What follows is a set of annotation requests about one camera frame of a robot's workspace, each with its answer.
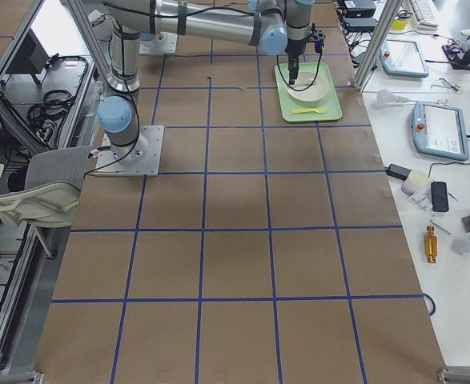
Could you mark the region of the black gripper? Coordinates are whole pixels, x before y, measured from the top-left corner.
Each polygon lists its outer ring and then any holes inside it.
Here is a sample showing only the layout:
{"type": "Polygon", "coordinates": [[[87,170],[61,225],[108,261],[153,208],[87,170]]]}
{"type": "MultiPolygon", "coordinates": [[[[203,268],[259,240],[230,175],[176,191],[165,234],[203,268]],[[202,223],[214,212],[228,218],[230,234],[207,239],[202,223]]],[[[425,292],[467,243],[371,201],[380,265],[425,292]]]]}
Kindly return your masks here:
{"type": "Polygon", "coordinates": [[[299,75],[299,56],[304,53],[307,39],[295,40],[289,38],[285,52],[288,60],[288,84],[294,85],[299,75]]]}

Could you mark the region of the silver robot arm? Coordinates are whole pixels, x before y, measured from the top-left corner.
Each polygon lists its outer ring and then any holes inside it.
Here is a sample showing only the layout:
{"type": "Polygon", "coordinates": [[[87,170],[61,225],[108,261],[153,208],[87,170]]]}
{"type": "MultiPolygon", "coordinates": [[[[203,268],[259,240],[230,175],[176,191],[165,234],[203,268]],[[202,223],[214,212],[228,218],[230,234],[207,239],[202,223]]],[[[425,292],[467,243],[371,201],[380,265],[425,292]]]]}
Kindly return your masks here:
{"type": "Polygon", "coordinates": [[[249,46],[260,46],[265,54],[285,52],[288,60],[288,83],[294,85],[299,75],[299,56],[310,38],[313,1],[248,1],[253,13],[253,30],[249,46]]]}
{"type": "Polygon", "coordinates": [[[161,32],[240,42],[278,55],[288,44],[286,18],[275,1],[248,11],[201,6],[186,1],[105,1],[113,18],[113,53],[106,78],[110,94],[98,106],[98,119],[110,141],[114,162],[139,160],[147,147],[135,95],[139,91],[139,47],[143,34],[161,32]]]}

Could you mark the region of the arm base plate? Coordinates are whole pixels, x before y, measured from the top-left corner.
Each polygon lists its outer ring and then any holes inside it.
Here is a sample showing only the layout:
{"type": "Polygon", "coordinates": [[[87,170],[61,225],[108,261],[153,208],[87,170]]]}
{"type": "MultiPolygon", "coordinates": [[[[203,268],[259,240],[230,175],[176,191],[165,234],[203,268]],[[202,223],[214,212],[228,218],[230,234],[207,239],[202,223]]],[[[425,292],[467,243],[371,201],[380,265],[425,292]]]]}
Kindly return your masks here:
{"type": "Polygon", "coordinates": [[[112,146],[107,134],[103,135],[102,146],[108,150],[98,153],[94,176],[130,177],[157,176],[163,147],[164,126],[140,126],[135,148],[112,146]]]}
{"type": "Polygon", "coordinates": [[[141,34],[139,53],[141,55],[166,55],[176,51],[178,35],[160,32],[156,35],[141,34]]]}

